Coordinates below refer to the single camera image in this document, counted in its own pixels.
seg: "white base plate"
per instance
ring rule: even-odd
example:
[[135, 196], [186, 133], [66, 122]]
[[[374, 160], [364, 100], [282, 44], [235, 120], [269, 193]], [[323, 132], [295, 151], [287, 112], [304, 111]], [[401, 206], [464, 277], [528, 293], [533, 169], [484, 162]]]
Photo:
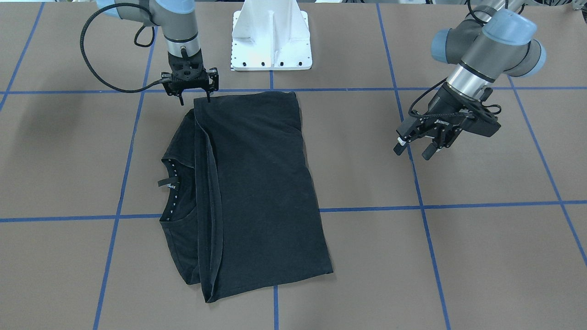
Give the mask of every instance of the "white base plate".
[[[241, 11], [232, 16], [232, 28], [237, 24]], [[303, 20], [308, 25], [308, 13], [302, 11]], [[272, 61], [263, 47], [255, 47], [253, 42], [232, 40], [232, 71], [269, 71], [269, 70], [308, 70], [312, 67], [312, 50], [310, 40], [290, 41], [281, 49], [276, 50], [275, 60]]]

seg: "light blue joint cap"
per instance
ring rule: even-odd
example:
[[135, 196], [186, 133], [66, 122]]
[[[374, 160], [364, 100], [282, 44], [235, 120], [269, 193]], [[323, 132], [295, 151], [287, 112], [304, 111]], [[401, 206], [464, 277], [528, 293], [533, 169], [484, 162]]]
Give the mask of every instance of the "light blue joint cap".
[[430, 45], [430, 53], [432, 58], [443, 63], [448, 63], [446, 59], [446, 40], [448, 38], [448, 32], [450, 29], [444, 29], [438, 31], [432, 39], [432, 45]]
[[195, 9], [194, 0], [155, 0], [155, 2], [176, 14], [189, 14]]
[[[98, 5], [98, 9], [102, 9], [105, 6], [114, 5], [114, 0], [96, 0], [96, 5]], [[118, 14], [118, 10], [116, 10], [116, 8], [108, 9], [104, 12], [104, 14], [122, 19]]]
[[493, 15], [482, 31], [485, 36], [499, 43], [521, 46], [532, 40], [536, 28], [536, 24], [529, 19], [504, 8]]
[[544, 63], [546, 63], [546, 48], [544, 48], [544, 46], [540, 43], [540, 41], [536, 40], [536, 42], [538, 42], [538, 44], [540, 45], [540, 57], [538, 58], [538, 62], [532, 68], [532, 70], [530, 70], [530, 72], [528, 72], [525, 75], [522, 75], [520, 77], [532, 76], [534, 73], [537, 73], [538, 71], [540, 71], [540, 69], [542, 69], [542, 67], [544, 66]]

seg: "folded t-shirt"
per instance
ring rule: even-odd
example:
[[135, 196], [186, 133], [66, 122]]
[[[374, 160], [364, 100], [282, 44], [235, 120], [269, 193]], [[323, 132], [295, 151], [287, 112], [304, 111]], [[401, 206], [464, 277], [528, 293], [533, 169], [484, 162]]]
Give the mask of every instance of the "folded t-shirt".
[[206, 302], [332, 272], [294, 93], [194, 100], [162, 162], [160, 223]]

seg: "blue tape line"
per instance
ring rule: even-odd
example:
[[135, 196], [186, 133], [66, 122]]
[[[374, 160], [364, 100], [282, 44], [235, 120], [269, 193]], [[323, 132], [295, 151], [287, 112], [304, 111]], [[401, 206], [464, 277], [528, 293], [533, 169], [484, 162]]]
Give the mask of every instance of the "blue tape line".
[[116, 232], [118, 231], [118, 222], [119, 220], [115, 218], [114, 226], [112, 227], [112, 236], [110, 237], [110, 245], [108, 247], [108, 257], [106, 257], [106, 266], [104, 267], [104, 276], [102, 277], [102, 286], [100, 287], [98, 307], [96, 308], [96, 316], [94, 317], [93, 330], [98, 330], [98, 323], [100, 322], [100, 315], [102, 314], [102, 303], [104, 302], [106, 283], [108, 282], [108, 274], [110, 273], [110, 263], [112, 262], [112, 253], [114, 251], [114, 241], [116, 240]]
[[113, 215], [76, 215], [73, 217], [0, 218], [0, 223], [28, 223], [35, 221], [112, 220]]
[[571, 232], [573, 233], [573, 237], [575, 238], [577, 248], [579, 249], [579, 252], [581, 253], [581, 256], [583, 257], [583, 262], [585, 263], [585, 266], [587, 266], [587, 256], [585, 255], [585, 250], [583, 249], [583, 245], [581, 244], [579, 236], [577, 235], [577, 233], [575, 231], [575, 226], [573, 226], [573, 222], [571, 221], [571, 218], [570, 218], [568, 212], [566, 211], [565, 204], [562, 201], [561, 194], [558, 190], [558, 187], [556, 186], [556, 183], [554, 182], [554, 178], [552, 176], [550, 168], [548, 167], [548, 163], [546, 162], [546, 158], [544, 157], [544, 154], [542, 153], [542, 149], [540, 148], [540, 144], [538, 144], [538, 139], [536, 138], [536, 135], [534, 134], [534, 129], [532, 129], [532, 125], [530, 124], [530, 120], [528, 119], [528, 115], [526, 114], [526, 110], [524, 109], [524, 105], [522, 104], [522, 100], [519, 98], [517, 87], [514, 85], [514, 81], [511, 79], [511, 77], [508, 77], [508, 79], [510, 80], [510, 84], [514, 90], [515, 98], [518, 101], [519, 108], [520, 108], [520, 110], [522, 110], [522, 115], [524, 116], [524, 120], [526, 121], [526, 125], [528, 125], [528, 128], [530, 129], [530, 135], [532, 136], [532, 140], [534, 141], [534, 145], [536, 145], [536, 149], [538, 150], [538, 154], [540, 155], [540, 159], [542, 160], [542, 164], [544, 165], [544, 169], [546, 170], [546, 173], [548, 174], [548, 178], [551, 181], [552, 188], [554, 189], [554, 192], [556, 194], [556, 198], [558, 199], [558, 201], [561, 205], [561, 209], [562, 209], [563, 214], [565, 215], [566, 222], [569, 225], [569, 229], [571, 229]]
[[365, 212], [365, 211], [399, 211], [419, 210], [420, 206], [371, 206], [371, 207], [331, 207], [321, 208], [321, 213], [330, 212]]
[[568, 204], [587, 204], [587, 200], [568, 200], [568, 201], [562, 201], [563, 204], [568, 205]]
[[477, 208], [477, 207], [514, 207], [514, 206], [540, 206], [540, 205], [559, 205], [558, 201], [528, 201], [513, 203], [476, 203], [476, 204], [447, 204], [447, 205], [425, 205], [427, 210], [438, 210], [447, 208]]
[[153, 214], [121, 214], [119, 219], [152, 219], [152, 218], [160, 218], [161, 213], [153, 213]]
[[[383, 44], [385, 46], [385, 52], [387, 53], [387, 63], [389, 64], [389, 72], [392, 76], [393, 88], [394, 88], [394, 92], [396, 94], [397, 109], [399, 111], [400, 119], [401, 119], [401, 121], [403, 121], [404, 119], [403, 119], [402, 103], [400, 101], [399, 93], [397, 91], [396, 78], [395, 78], [395, 74], [393, 72], [392, 57], [389, 52], [389, 46], [387, 44], [387, 37], [385, 34], [385, 28], [383, 26], [383, 18], [381, 16], [381, 9], [379, 8], [379, 4], [376, 4], [376, 6], [377, 6], [377, 15], [379, 16], [379, 26], [381, 27], [381, 34], [383, 37]], [[443, 310], [443, 315], [444, 315], [444, 323], [446, 325], [447, 330], [451, 330], [450, 320], [448, 318], [448, 310], [446, 307], [446, 302], [444, 301], [444, 292], [442, 289], [442, 283], [440, 281], [440, 273], [438, 272], [438, 266], [436, 264], [436, 256], [434, 254], [434, 246], [432, 245], [432, 239], [430, 238], [430, 230], [428, 228], [428, 221], [426, 219], [426, 211], [424, 209], [424, 201], [422, 199], [422, 194], [420, 191], [420, 184], [418, 183], [418, 175], [416, 172], [416, 165], [414, 164], [414, 158], [412, 157], [410, 146], [407, 147], [407, 152], [408, 152], [408, 156], [410, 158], [412, 171], [414, 173], [414, 184], [416, 186], [416, 194], [418, 195], [418, 203], [420, 204], [420, 212], [422, 215], [424, 230], [426, 232], [426, 239], [428, 241], [428, 248], [430, 250], [430, 258], [432, 260], [432, 267], [434, 269], [434, 277], [436, 278], [436, 286], [438, 288], [438, 295], [440, 297], [440, 304], [442, 305], [442, 310]]]
[[573, 225], [573, 221], [571, 221], [571, 217], [566, 210], [566, 207], [561, 204], [562, 213], [565, 215], [566, 223], [569, 225], [571, 229], [571, 233], [573, 234], [573, 238], [575, 239], [575, 243], [577, 244], [577, 248], [579, 248], [579, 252], [581, 253], [581, 257], [583, 257], [583, 262], [585, 266], [587, 266], [587, 255], [585, 255], [585, 249], [583, 249], [583, 245], [581, 244], [581, 240], [579, 239], [579, 235], [577, 235], [577, 231], [575, 230], [575, 226]]
[[279, 295], [277, 285], [273, 287], [273, 329], [279, 330]]
[[[523, 206], [547, 206], [547, 205], [583, 205], [587, 204], [587, 200], [568, 200], [568, 201], [529, 201], [529, 202], [513, 202], [513, 203], [477, 203], [477, 204], [438, 204], [438, 205], [424, 205], [426, 210], [439, 210], [447, 208], [480, 208], [480, 207], [523, 207]], [[402, 211], [402, 210], [420, 210], [418, 205], [407, 206], [370, 206], [370, 207], [331, 207], [321, 208], [321, 213], [336, 213], [336, 212], [371, 212], [371, 211]], [[74, 215], [70, 217], [31, 217], [31, 218], [0, 218], [0, 223], [18, 223], [18, 222], [34, 222], [34, 221], [69, 221], [69, 220], [111, 220], [117, 215]], [[148, 214], [121, 214], [119, 219], [153, 219], [160, 218], [161, 213]]]
[[31, 44], [31, 40], [33, 38], [33, 35], [35, 34], [36, 27], [39, 24], [39, 20], [41, 18], [41, 14], [43, 13], [44, 7], [45, 7], [45, 3], [43, 2], [43, 3], [41, 3], [41, 7], [39, 7], [39, 12], [37, 13], [37, 16], [35, 18], [35, 23], [33, 24], [31, 32], [29, 33], [29, 38], [26, 40], [25, 47], [22, 49], [21, 57], [18, 58], [18, 61], [16, 63], [16, 67], [14, 68], [14, 71], [12, 72], [12, 76], [10, 77], [10, 81], [8, 82], [8, 86], [6, 87], [6, 92], [4, 93], [2, 100], [0, 101], [0, 111], [2, 111], [2, 108], [4, 107], [4, 103], [6, 103], [6, 98], [8, 97], [8, 94], [10, 94], [10, 88], [12, 87], [12, 84], [14, 83], [14, 79], [16, 78], [16, 74], [18, 73], [18, 69], [21, 67], [22, 59], [25, 58], [26, 50], [29, 48], [29, 45]]
[[387, 45], [387, 36], [385, 34], [385, 28], [383, 27], [383, 18], [381, 17], [381, 9], [379, 8], [379, 4], [376, 4], [376, 7], [377, 7], [377, 15], [379, 17], [379, 26], [381, 27], [381, 34], [383, 37], [383, 45], [385, 46], [385, 53], [387, 55], [387, 64], [389, 65], [389, 74], [392, 76], [393, 91], [396, 94], [396, 101], [397, 101], [398, 109], [400, 109], [400, 120], [403, 121], [403, 113], [402, 113], [401, 104], [400, 104], [400, 95], [397, 92], [396, 75], [393, 72], [392, 56], [389, 53], [389, 46]]
[[[269, 92], [276, 90], [279, 92], [368, 92], [378, 90], [427, 90], [429, 87], [347, 87], [347, 88], [229, 88], [220, 89], [218, 92], [238, 93], [238, 92]], [[497, 86], [492, 87], [494, 90], [512, 90], [512, 87]], [[516, 87], [518, 90], [583, 90], [587, 86], [543, 86], [543, 87]], [[164, 89], [148, 89], [145, 93], [165, 93]], [[201, 89], [186, 89], [186, 93], [204, 93]], [[11, 90], [9, 92], [0, 92], [0, 94], [102, 94], [102, 93], [120, 93], [116, 90]]]
[[[157, 27], [155, 27], [155, 39], [157, 38]], [[155, 40], [150, 47], [149, 50], [149, 58], [147, 59], [147, 67], [145, 68], [145, 75], [143, 78], [143, 86], [147, 85], [147, 79], [149, 77], [149, 69], [151, 67], [151, 60], [153, 58], [153, 50], [155, 49]], [[112, 228], [112, 236], [110, 237], [110, 248], [108, 249], [108, 257], [106, 258], [106, 266], [104, 268], [104, 277], [102, 278], [102, 287], [100, 289], [100, 297], [98, 298], [98, 306], [96, 308], [96, 316], [94, 318], [94, 326], [93, 330], [98, 329], [98, 325], [100, 324], [100, 316], [102, 314], [102, 305], [104, 303], [104, 295], [106, 293], [106, 284], [108, 283], [108, 274], [110, 272], [110, 264], [112, 263], [112, 254], [114, 252], [114, 242], [116, 241], [116, 233], [118, 231], [118, 223], [120, 221], [120, 213], [122, 211], [122, 204], [124, 200], [124, 192], [126, 190], [126, 182], [129, 176], [129, 169], [130, 169], [130, 162], [133, 157], [133, 146], [134, 146], [134, 137], [137, 133], [137, 126], [139, 125], [139, 118], [141, 116], [141, 109], [143, 107], [143, 100], [144, 100], [144, 92], [141, 92], [141, 97], [139, 99], [139, 105], [137, 107], [137, 114], [134, 119], [134, 127], [133, 127], [133, 135], [130, 139], [130, 146], [129, 146], [129, 153], [126, 159], [126, 166], [124, 168], [124, 177], [122, 179], [122, 186], [120, 188], [120, 199], [118, 202], [118, 207], [116, 209], [116, 218], [114, 219], [114, 226]]]

